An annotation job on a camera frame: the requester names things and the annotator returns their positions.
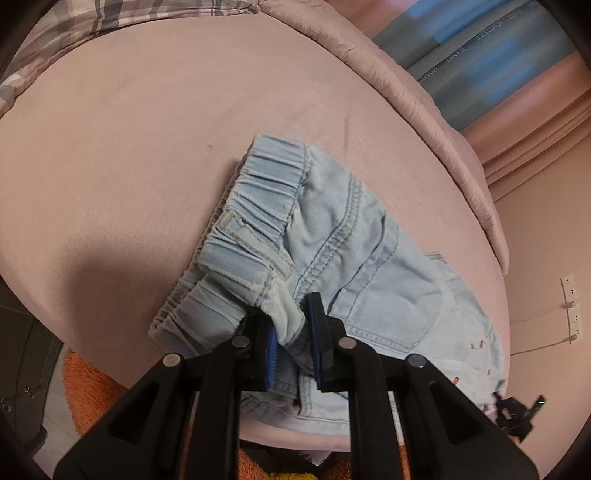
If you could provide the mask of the light blue denim pants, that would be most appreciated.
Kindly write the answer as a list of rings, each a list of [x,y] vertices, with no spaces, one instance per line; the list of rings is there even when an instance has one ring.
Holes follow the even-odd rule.
[[[421,354],[478,407],[491,405],[503,347],[460,275],[328,154],[273,136],[253,140],[149,335],[165,351],[202,355],[249,308],[263,311],[280,344],[276,375],[266,393],[243,396],[242,413],[274,440],[325,446],[348,436],[348,400],[315,385],[303,310],[313,292],[349,335],[394,358]]]

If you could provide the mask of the orange fluffy rug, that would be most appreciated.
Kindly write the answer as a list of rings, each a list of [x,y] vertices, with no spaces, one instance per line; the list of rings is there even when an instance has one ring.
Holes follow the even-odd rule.
[[[65,398],[77,433],[84,435],[127,391],[108,375],[100,372],[68,349],[62,363],[62,380]],[[303,467],[288,466],[280,460],[277,467],[263,468],[263,460],[254,454],[239,452],[239,479],[350,479],[351,455],[332,453],[321,465],[321,473],[311,472],[312,464],[301,455],[295,460],[304,461]]]

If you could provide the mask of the dark bedside cabinet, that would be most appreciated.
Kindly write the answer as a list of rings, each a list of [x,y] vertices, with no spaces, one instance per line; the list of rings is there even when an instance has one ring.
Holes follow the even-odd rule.
[[[44,409],[62,342],[1,284],[1,414],[25,451],[43,446]]]

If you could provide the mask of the pink bed sheet mattress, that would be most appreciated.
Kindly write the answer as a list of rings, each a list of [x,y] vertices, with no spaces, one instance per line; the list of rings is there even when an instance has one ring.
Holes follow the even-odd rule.
[[[47,68],[1,120],[1,274],[61,341],[124,386],[254,139],[315,147],[358,177],[508,338],[504,274],[435,154],[351,68],[263,13],[155,20]],[[240,436],[291,450],[245,417]]]

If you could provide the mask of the pink curtain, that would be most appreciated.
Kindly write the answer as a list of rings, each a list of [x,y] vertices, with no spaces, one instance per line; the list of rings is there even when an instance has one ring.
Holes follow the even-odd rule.
[[[335,1],[332,7],[373,40],[416,2]],[[590,4],[537,2],[566,32],[574,53],[460,131],[479,156],[494,199],[540,173],[590,133]]]

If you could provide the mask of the blue grey curtain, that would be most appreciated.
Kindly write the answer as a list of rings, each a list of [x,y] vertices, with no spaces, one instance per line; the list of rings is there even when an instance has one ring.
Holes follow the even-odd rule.
[[[575,51],[537,1],[421,0],[373,40],[458,131]]]

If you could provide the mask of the plaid pillow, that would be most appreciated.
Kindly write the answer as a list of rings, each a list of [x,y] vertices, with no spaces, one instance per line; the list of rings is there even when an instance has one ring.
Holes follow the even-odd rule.
[[[256,1],[58,1],[34,24],[1,77],[1,113],[69,51],[100,35],[145,22],[250,14]]]

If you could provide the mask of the pink folded comforter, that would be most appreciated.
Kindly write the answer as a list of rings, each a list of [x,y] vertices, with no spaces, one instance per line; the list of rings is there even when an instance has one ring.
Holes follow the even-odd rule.
[[[509,248],[482,163],[418,81],[325,1],[261,1],[259,7],[320,44],[388,101],[453,178],[507,273]]]

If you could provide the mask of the white wall power strip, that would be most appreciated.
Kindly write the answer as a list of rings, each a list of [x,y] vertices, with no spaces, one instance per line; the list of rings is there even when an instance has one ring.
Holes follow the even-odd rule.
[[[574,275],[570,273],[562,277],[561,286],[564,295],[564,308],[567,312],[569,342],[573,343],[582,336],[581,316]]]

